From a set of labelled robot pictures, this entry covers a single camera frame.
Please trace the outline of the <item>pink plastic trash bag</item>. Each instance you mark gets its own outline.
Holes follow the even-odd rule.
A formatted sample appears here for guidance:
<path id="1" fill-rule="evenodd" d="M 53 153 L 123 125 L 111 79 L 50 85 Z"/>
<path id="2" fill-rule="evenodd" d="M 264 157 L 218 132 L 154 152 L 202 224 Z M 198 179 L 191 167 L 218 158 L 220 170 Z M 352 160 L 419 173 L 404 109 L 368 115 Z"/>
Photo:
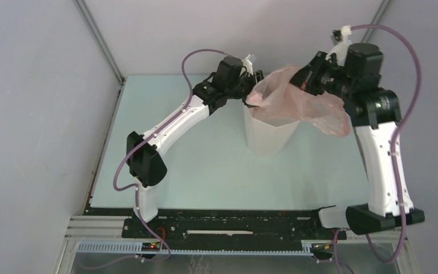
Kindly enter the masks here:
<path id="1" fill-rule="evenodd" d="M 286 119 L 307 122 L 323 133 L 339 138 L 351 132 L 350 117 L 344 102 L 324 92 L 309 94 L 290 83 L 300 67 L 287 65 L 259 81 L 246 97 L 253 107 L 253 117 L 262 121 Z"/>

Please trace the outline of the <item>white paper trash bin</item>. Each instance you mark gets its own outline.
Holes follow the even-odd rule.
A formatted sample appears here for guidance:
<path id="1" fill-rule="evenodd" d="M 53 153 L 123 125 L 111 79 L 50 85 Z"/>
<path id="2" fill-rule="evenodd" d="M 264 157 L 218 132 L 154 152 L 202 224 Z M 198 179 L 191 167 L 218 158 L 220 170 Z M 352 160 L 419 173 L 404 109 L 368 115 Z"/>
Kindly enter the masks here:
<path id="1" fill-rule="evenodd" d="M 261 121 L 253 117 L 253 108 L 244 107 L 246 142 L 248 148 L 261 157 L 281 152 L 299 125 L 299 121 L 273 119 Z"/>

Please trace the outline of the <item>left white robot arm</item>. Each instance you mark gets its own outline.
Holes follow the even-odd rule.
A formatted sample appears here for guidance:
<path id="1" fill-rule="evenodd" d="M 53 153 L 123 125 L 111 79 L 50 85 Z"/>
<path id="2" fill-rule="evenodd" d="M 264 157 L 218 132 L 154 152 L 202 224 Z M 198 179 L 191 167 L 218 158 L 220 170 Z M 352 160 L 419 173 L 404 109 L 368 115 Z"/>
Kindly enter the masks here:
<path id="1" fill-rule="evenodd" d="M 167 167 L 164 155 L 171 146 L 195 124 L 211 116 L 229 100 L 245 101 L 255 84 L 263 79 L 261 70 L 254 71 L 253 54 L 243 59 L 225 57 L 217 70 L 194 86 L 192 96 L 174 113 L 154 128 L 127 137 L 129 173 L 137 180 L 134 213 L 140 217 L 135 230 L 142 237 L 157 232 L 158 215 L 156 186 L 165 178 Z"/>

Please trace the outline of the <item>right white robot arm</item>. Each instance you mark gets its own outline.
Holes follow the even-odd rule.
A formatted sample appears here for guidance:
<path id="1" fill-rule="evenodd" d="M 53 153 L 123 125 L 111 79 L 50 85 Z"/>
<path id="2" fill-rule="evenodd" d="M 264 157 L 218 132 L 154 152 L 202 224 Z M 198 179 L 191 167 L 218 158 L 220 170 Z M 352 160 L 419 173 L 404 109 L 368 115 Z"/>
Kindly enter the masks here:
<path id="1" fill-rule="evenodd" d="M 369 43 L 349 45 L 344 60 L 318 52 L 290 83 L 311 95 L 341 99 L 350 117 L 369 183 L 369 201 L 345 210 L 347 228 L 365 235 L 425 220 L 409 196 L 399 138 L 402 121 L 397 95 L 381 88 L 383 54 Z"/>

